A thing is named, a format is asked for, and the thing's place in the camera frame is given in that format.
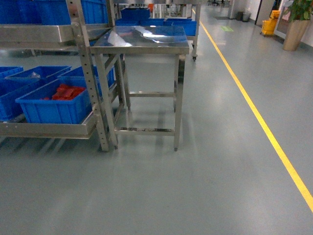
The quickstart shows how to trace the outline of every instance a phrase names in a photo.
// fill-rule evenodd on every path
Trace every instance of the stainless steel table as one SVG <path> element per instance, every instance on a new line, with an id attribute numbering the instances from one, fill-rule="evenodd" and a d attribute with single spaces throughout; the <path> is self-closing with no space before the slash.
<path id="1" fill-rule="evenodd" d="M 90 47 L 90 52 L 95 55 L 97 69 L 99 71 L 101 90 L 104 97 L 109 95 L 109 87 L 106 75 L 109 72 L 109 63 L 103 64 L 102 54 L 174 54 L 175 78 L 173 92 L 129 92 L 126 69 L 122 71 L 120 82 L 124 84 L 126 104 L 130 110 L 130 97 L 171 97 L 174 99 L 175 127 L 174 129 L 151 129 L 116 127 L 116 119 L 113 117 L 111 102 L 104 99 L 111 140 L 117 148 L 117 134 L 122 135 L 163 135 L 174 136 L 174 150 L 179 146 L 182 93 L 184 82 L 185 58 L 189 54 L 187 37 L 182 26 L 115 26 L 104 34 Z"/>

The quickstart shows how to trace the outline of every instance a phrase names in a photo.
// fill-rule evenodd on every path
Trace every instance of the table leg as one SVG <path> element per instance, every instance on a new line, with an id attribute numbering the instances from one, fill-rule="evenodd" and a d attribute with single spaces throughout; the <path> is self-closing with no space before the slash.
<path id="1" fill-rule="evenodd" d="M 178 70 L 179 70 L 179 56 L 177 55 L 175 56 L 175 73 L 174 73 L 174 112 L 176 112 Z"/>
<path id="2" fill-rule="evenodd" d="M 127 71 L 126 68 L 123 73 L 123 82 L 124 82 L 124 89 L 125 89 L 125 97 L 126 97 L 126 105 L 128 107 L 128 110 L 131 109 L 131 99 L 129 96 L 129 83 L 128 83 L 128 76 L 127 76 Z"/>
<path id="3" fill-rule="evenodd" d="M 111 105 L 108 80 L 107 80 L 107 76 L 105 74 L 106 68 L 104 67 L 104 65 L 102 63 L 101 55 L 95 55 L 94 58 L 95 58 L 95 62 L 96 62 L 97 70 L 98 70 L 100 87 L 101 87 L 104 107 L 105 107 L 105 111 L 106 111 L 106 115 L 107 115 L 111 140 L 112 140 L 113 145 L 117 149 L 118 141 L 117 141 L 117 136 L 116 136 L 115 130 L 114 130 L 115 129 L 114 115 L 113 115 L 113 109 L 112 109 L 112 105 Z"/>
<path id="4" fill-rule="evenodd" d="M 175 112 L 175 130 L 174 130 L 174 150 L 178 150 L 180 123 L 181 123 L 181 107 L 182 93 L 184 86 L 184 72 L 186 55 L 177 55 L 178 60 L 178 76 L 177 76 L 177 93 L 176 93 L 176 112 Z"/>

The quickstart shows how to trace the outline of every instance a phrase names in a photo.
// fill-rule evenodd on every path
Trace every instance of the shelf upright post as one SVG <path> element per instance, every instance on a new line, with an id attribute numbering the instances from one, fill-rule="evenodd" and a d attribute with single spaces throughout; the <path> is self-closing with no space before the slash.
<path id="1" fill-rule="evenodd" d="M 103 122 L 105 111 L 101 108 L 101 98 L 97 88 L 97 82 L 94 75 L 92 56 L 90 53 L 90 44 L 87 34 L 85 18 L 81 0 L 66 0 L 67 8 L 70 15 L 71 25 L 73 28 L 76 45 L 78 47 L 81 64 L 83 67 L 84 77 L 91 100 L 93 114 L 97 118 L 96 128 L 103 151 L 109 150 L 109 141 L 107 130 Z"/>

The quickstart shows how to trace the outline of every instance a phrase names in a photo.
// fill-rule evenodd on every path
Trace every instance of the gray epoxy floor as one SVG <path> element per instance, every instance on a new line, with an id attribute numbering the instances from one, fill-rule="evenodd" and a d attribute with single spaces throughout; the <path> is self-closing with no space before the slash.
<path id="1" fill-rule="evenodd" d="M 226 13 L 203 5 L 201 21 L 313 192 L 313 56 L 283 51 L 253 24 L 213 18 Z M 311 235 L 312 212 L 202 28 L 198 49 L 196 63 L 187 56 L 176 153 L 172 137 L 120 136 L 110 153 L 97 135 L 2 138 L 0 234 Z M 75 56 L 0 61 L 79 66 Z M 171 91 L 173 64 L 170 56 L 128 56 L 131 89 Z M 132 105 L 135 126 L 173 124 L 171 100 Z"/>

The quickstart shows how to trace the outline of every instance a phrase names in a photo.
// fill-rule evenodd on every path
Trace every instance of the blue plastic bin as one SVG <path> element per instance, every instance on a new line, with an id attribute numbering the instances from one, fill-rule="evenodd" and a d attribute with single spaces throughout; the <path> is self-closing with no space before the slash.
<path id="1" fill-rule="evenodd" d="M 56 93 L 61 84 L 86 87 L 83 80 L 54 80 L 18 99 L 29 123 L 79 124 L 91 112 L 88 91 L 84 90 L 73 100 L 41 100 Z"/>
<path id="2" fill-rule="evenodd" d="M 192 21 L 192 19 L 167 18 L 166 21 Z"/>
<path id="3" fill-rule="evenodd" d="M 131 21 L 143 21 L 150 18 L 149 8 L 125 8 L 121 10 L 122 19 Z"/>
<path id="4" fill-rule="evenodd" d="M 34 1 L 32 0 L 17 0 L 20 10 L 21 21 L 24 24 L 41 24 L 41 17 Z"/>
<path id="5" fill-rule="evenodd" d="M 141 26 L 162 26 L 164 24 L 164 19 L 146 19 L 143 21 L 140 21 Z"/>
<path id="6" fill-rule="evenodd" d="M 115 25 L 119 25 L 119 26 L 135 26 L 135 25 L 139 25 L 139 21 L 131 21 L 131 20 L 119 19 L 119 20 L 115 21 Z"/>
<path id="7" fill-rule="evenodd" d="M 94 66 L 94 75 L 96 76 L 96 79 L 97 79 L 97 85 L 98 85 L 99 94 L 100 94 L 100 96 L 102 96 L 102 91 L 101 91 L 100 81 L 99 81 L 99 75 L 98 75 L 98 70 L 97 70 L 96 66 Z M 76 68 L 74 70 L 71 70 L 71 71 L 66 72 L 64 74 L 61 74 L 58 78 L 60 78 L 60 79 L 69 79 L 69 80 L 79 79 L 79 80 L 82 80 L 83 82 L 85 82 L 85 77 L 84 77 L 84 72 L 83 72 L 83 68 L 82 67 L 78 67 L 78 68 Z M 114 69 L 113 68 L 108 73 L 107 78 L 108 78 L 108 84 L 109 84 L 109 87 L 110 87 L 114 83 Z"/>
<path id="8" fill-rule="evenodd" d="M 37 79 L 0 79 L 0 120 L 8 121 L 22 114 L 21 106 L 15 102 L 15 99 L 43 84 L 42 80 Z"/>
<path id="9" fill-rule="evenodd" d="M 197 22 L 196 21 L 165 21 L 164 25 L 183 26 L 187 36 L 195 36 Z"/>
<path id="10" fill-rule="evenodd" d="M 60 74 L 70 71 L 70 68 L 70 66 L 38 66 L 7 78 L 40 78 L 48 83 L 57 79 Z"/>
<path id="11" fill-rule="evenodd" d="M 34 0 L 45 25 L 70 24 L 66 0 Z M 108 23 L 107 7 L 102 0 L 82 0 L 87 24 Z"/>
<path id="12" fill-rule="evenodd" d="M 0 0 L 0 24 L 21 24 L 17 0 Z"/>
<path id="13" fill-rule="evenodd" d="M 5 78 L 21 71 L 23 71 L 23 67 L 0 67 L 0 78 Z"/>

